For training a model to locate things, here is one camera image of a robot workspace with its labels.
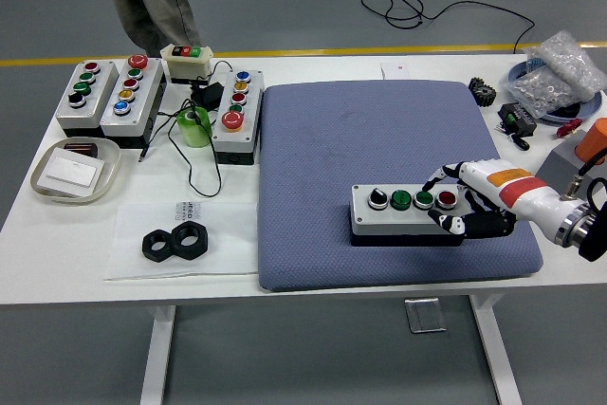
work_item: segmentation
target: printed label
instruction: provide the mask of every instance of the printed label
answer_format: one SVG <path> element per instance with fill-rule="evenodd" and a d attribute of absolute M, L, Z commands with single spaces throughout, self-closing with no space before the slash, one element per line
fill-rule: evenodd
<path fill-rule="evenodd" d="M 200 220 L 200 203 L 193 203 L 191 201 L 177 203 L 175 205 L 175 220 L 182 222 Z"/>
<path fill-rule="evenodd" d="M 487 180 L 495 187 L 502 187 L 510 180 L 520 179 L 521 177 L 529 177 L 532 174 L 529 171 L 521 168 L 513 168 L 511 170 L 503 170 L 498 173 L 493 173 L 487 177 Z"/>

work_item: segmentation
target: black cable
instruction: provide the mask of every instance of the black cable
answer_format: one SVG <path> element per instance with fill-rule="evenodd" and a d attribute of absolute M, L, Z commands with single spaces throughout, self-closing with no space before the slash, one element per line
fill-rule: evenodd
<path fill-rule="evenodd" d="M 509 14 L 513 14 L 521 19 L 524 19 L 525 21 L 527 21 L 528 23 L 530 23 L 531 26 L 529 26 L 528 28 L 526 28 L 523 33 L 521 33 L 519 35 L 519 37 L 517 38 L 514 47 L 512 49 L 512 54 L 516 53 L 516 48 L 519 45 L 519 43 L 521 42 L 521 39 L 523 38 L 523 36 L 532 28 L 535 27 L 535 22 L 533 20 L 531 20 L 530 18 L 517 13 L 516 11 L 513 11 L 511 9 L 506 9 L 504 7 L 499 7 L 497 5 L 492 5 L 492 4 L 488 4 L 485 2 L 477 2 L 477 1 L 473 1 L 473 0 L 462 0 L 459 2 L 453 2 L 452 4 L 447 5 L 446 7 L 444 7 L 438 14 L 434 15 L 434 16 L 427 16 L 426 14 L 424 14 L 424 9 L 425 9 L 425 5 L 421 0 L 400 0 L 401 2 L 403 2 L 405 5 L 407 5 L 414 13 L 411 16 L 407 16 L 407 17 L 396 17 L 396 16 L 391 16 L 390 12 L 393 10 L 393 8 L 395 7 L 395 2 L 394 0 L 389 0 L 390 1 L 390 6 L 385 10 L 385 12 L 381 12 L 378 11 L 376 9 L 371 8 L 369 5 L 367 5 L 367 3 L 365 3 L 365 0 L 360 0 L 360 3 L 369 11 L 371 11 L 372 13 L 378 15 L 378 16 L 382 16 L 384 18 L 384 20 L 393 28 L 399 28 L 399 29 L 403 29 L 403 30 L 411 30 L 414 28 L 419 28 L 422 24 L 424 24 L 424 20 L 428 20 L 428 21 L 434 21 L 435 19 L 437 19 L 439 16 L 441 16 L 443 13 L 445 13 L 448 9 L 458 6 L 458 5 L 480 5 L 483 7 L 489 7 L 492 9 L 498 9 L 500 11 L 504 11 L 506 13 Z"/>
<path fill-rule="evenodd" d="M 190 168 L 190 170 L 188 171 L 188 184 L 190 184 L 190 187 L 192 187 L 193 190 L 196 193 L 198 193 L 200 196 L 204 196 L 205 198 L 213 198 L 214 196 L 217 196 L 219 194 L 219 192 L 221 192 L 222 180 L 221 180 L 221 173 L 219 172 L 219 163 L 218 163 L 218 160 L 217 160 L 217 153 L 215 152 L 215 146 L 212 143 L 211 133 L 207 131 L 207 129 L 204 127 L 204 125 L 202 125 L 202 121 L 198 117 L 198 113 L 196 113 L 195 104 L 193 103 L 192 100 L 186 99 L 181 106 L 182 106 L 182 108 L 179 110 L 179 112 L 182 112 L 182 111 L 187 110 L 187 109 L 192 109 L 193 117 L 194 117 L 194 121 L 196 122 L 196 125 L 198 125 L 199 127 L 201 127 L 202 131 L 205 132 L 205 134 L 209 138 L 209 143 L 210 143 L 211 149 L 212 149 L 212 156 L 213 156 L 214 161 L 215 161 L 215 171 L 217 172 L 217 179 L 219 180 L 219 185 L 217 187 L 217 192 L 212 193 L 212 194 L 202 193 L 192 183 L 192 173 L 193 173 L 192 163 L 183 154 L 183 152 L 181 152 L 181 149 L 179 149 L 179 146 L 177 146 L 177 143 L 171 138 L 171 132 L 173 131 L 173 127 L 175 127 L 175 124 L 177 123 L 177 119 L 174 120 L 173 124 L 169 128 L 169 131 L 167 132 L 167 137 L 169 138 L 169 141 L 173 144 L 173 146 L 176 148 L 177 152 L 181 155 L 181 157 L 186 161 L 186 163 L 188 163 L 188 167 Z"/>
<path fill-rule="evenodd" d="M 607 179 L 605 179 L 604 177 L 597 177 L 596 179 L 593 179 L 592 182 L 590 182 L 588 189 L 586 190 L 586 199 L 588 200 L 590 208 L 595 213 L 598 213 L 600 211 L 600 209 L 597 207 L 597 204 L 595 203 L 595 198 L 593 197 L 593 193 L 595 192 L 595 187 L 597 186 L 597 184 L 602 184 L 603 189 L 607 191 Z"/>
<path fill-rule="evenodd" d="M 187 110 L 192 110 L 194 121 L 196 122 L 196 124 L 198 126 L 200 126 L 202 128 L 202 130 L 205 132 L 205 135 L 207 135 L 207 138 L 209 138 L 209 143 L 210 143 L 211 149 L 212 149 L 212 155 L 213 155 L 213 159 L 214 159 L 214 162 L 215 162 L 215 171 L 217 172 L 217 178 L 219 180 L 219 186 L 217 188 L 217 192 L 215 192 L 213 194 L 205 194 L 205 193 L 200 192 L 198 189 L 196 189 L 196 187 L 192 183 L 192 173 L 193 173 L 192 163 L 181 152 L 181 149 L 179 149 L 179 146 L 177 146 L 177 144 L 175 143 L 175 141 L 171 138 L 171 132 L 173 131 L 173 128 L 175 127 L 175 124 L 177 123 L 177 119 L 176 119 L 177 116 L 179 116 L 179 114 L 181 114 L 183 111 L 187 111 Z M 217 153 L 215 152 L 215 146 L 212 143 L 211 133 L 207 131 L 207 129 L 204 127 L 204 125 L 202 125 L 202 121 L 198 117 L 198 113 L 195 110 L 195 104 L 194 104 L 194 102 L 192 100 L 190 100 L 190 99 L 186 99 L 183 103 L 181 103 L 181 107 L 177 111 L 175 111 L 173 114 L 166 114 L 166 113 L 163 113 L 163 112 L 158 112 L 158 115 L 159 116 L 166 116 L 166 117 L 168 117 L 168 119 L 166 121 L 164 121 L 157 128 L 157 130 L 154 132 L 154 134 L 152 135 L 152 137 L 148 141 L 148 143 L 147 143 L 146 147 L 144 148 L 144 150 L 141 151 L 141 156 L 139 156 L 139 161 L 142 161 L 143 158 L 145 157 L 145 153 L 147 153 L 147 150 L 149 149 L 149 146 L 152 143 L 152 140 L 156 137 L 156 135 L 158 134 L 158 132 L 160 130 L 162 130 L 162 128 L 164 128 L 172 120 L 173 124 L 171 125 L 171 127 L 169 128 L 169 131 L 167 132 L 167 137 L 169 138 L 169 141 L 173 144 L 173 146 L 176 148 L 177 152 L 186 161 L 186 163 L 188 163 L 188 166 L 190 167 L 190 170 L 188 171 L 188 183 L 190 184 L 190 187 L 192 187 L 193 190 L 196 193 L 198 193 L 199 195 L 204 196 L 206 198 L 212 198 L 214 196 L 217 196 L 219 194 L 219 192 L 221 191 L 221 187 L 222 187 L 222 179 L 221 179 L 221 173 L 219 172 L 219 164 L 218 164 L 218 160 L 217 160 Z"/>
<path fill-rule="evenodd" d="M 588 173 L 597 164 L 597 162 L 599 160 L 601 160 L 604 156 L 607 156 L 607 147 L 601 149 L 596 154 L 591 156 L 590 159 L 588 161 L 586 161 L 586 163 L 584 163 L 584 165 L 581 168 L 579 168 L 578 176 L 582 177 L 586 173 Z"/>

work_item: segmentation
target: black rotary knob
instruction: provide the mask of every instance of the black rotary knob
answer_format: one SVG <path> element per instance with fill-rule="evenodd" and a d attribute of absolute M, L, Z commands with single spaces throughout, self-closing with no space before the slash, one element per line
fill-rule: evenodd
<path fill-rule="evenodd" d="M 388 195 L 380 189 L 373 189 L 373 191 L 369 193 L 367 202 L 371 209 L 383 211 L 388 207 Z"/>

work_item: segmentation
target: paper sheet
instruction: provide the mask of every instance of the paper sheet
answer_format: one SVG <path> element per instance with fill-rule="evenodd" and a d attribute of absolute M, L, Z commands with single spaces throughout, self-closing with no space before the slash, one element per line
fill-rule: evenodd
<path fill-rule="evenodd" d="M 188 261 L 171 256 L 161 263 L 141 252 L 143 237 L 171 232 L 186 220 L 206 227 L 209 249 Z M 257 272 L 257 204 L 182 202 L 120 206 L 104 280 L 151 279 Z"/>

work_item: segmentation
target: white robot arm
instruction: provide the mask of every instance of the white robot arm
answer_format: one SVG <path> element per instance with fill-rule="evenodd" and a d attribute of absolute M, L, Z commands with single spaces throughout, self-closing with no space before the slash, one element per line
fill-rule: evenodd
<path fill-rule="evenodd" d="M 574 183 L 579 186 L 581 176 Z M 594 203 L 575 196 L 575 189 L 559 195 L 530 172 L 502 160 L 480 160 L 445 165 L 430 177 L 424 191 L 446 177 L 458 179 L 458 190 L 473 213 L 462 217 L 437 210 L 428 212 L 444 230 L 469 239 L 509 235 L 517 220 L 535 223 L 543 235 L 562 247 L 575 246 L 579 254 L 595 261 L 607 250 L 607 204 L 599 211 Z"/>

